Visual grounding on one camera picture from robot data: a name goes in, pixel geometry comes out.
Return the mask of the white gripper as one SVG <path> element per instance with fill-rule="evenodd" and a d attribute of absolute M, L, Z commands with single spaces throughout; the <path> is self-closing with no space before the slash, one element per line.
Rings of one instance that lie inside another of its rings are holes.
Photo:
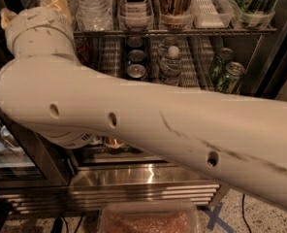
<path fill-rule="evenodd" d="M 19 14 L 7 8 L 0 11 L 10 53 L 14 59 L 55 55 L 75 60 L 68 0 L 40 0 L 40 5 Z"/>

